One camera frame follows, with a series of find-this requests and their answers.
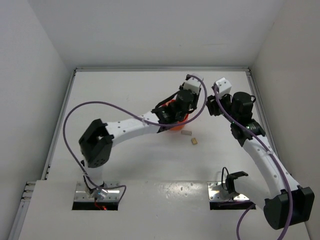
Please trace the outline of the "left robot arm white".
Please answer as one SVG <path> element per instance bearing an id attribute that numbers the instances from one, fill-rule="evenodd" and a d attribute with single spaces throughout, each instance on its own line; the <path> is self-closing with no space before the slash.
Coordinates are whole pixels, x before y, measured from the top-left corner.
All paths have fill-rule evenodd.
<path id="1" fill-rule="evenodd" d="M 141 116 L 142 120 L 129 118 L 109 123 L 103 123 L 101 119 L 92 121 L 78 141 L 85 159 L 87 176 L 84 177 L 84 183 L 88 192 L 91 194 L 97 187 L 105 186 L 102 169 L 110 158 L 112 147 L 135 137 L 167 131 L 172 125 L 181 123 L 197 108 L 200 91 L 180 89 L 174 94 L 174 101 L 158 103 L 154 109 Z"/>

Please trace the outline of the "tan small eraser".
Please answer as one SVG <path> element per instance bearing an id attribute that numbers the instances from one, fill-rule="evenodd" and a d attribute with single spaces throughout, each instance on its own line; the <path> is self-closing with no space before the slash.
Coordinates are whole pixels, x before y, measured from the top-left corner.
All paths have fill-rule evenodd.
<path id="1" fill-rule="evenodd" d="M 195 137 L 193 137 L 191 139 L 191 142 L 192 142 L 193 145 L 197 145 L 198 144 L 198 141 L 197 141 L 197 139 Z"/>

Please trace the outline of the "grey eraser block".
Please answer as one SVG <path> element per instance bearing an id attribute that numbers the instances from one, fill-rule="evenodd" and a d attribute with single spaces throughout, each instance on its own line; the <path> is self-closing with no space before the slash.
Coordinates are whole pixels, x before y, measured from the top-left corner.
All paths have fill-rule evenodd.
<path id="1" fill-rule="evenodd" d="M 190 130 L 181 130 L 181 134 L 182 135 L 191 136 L 192 135 L 192 131 L 190 131 Z"/>

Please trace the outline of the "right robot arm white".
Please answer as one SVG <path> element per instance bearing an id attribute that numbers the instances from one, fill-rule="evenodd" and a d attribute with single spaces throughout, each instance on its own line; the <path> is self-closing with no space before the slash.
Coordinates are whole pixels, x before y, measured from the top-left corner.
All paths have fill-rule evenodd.
<path id="1" fill-rule="evenodd" d="M 310 219 L 315 194 L 301 186 L 286 170 L 273 152 L 266 132 L 253 118 L 256 98 L 246 92 L 214 95 L 207 98 L 210 115 L 224 116 L 242 149 L 252 158 L 266 182 L 256 183 L 244 171 L 230 173 L 225 179 L 229 194 L 243 194 L 263 210 L 268 224 L 275 230 L 307 222 Z"/>

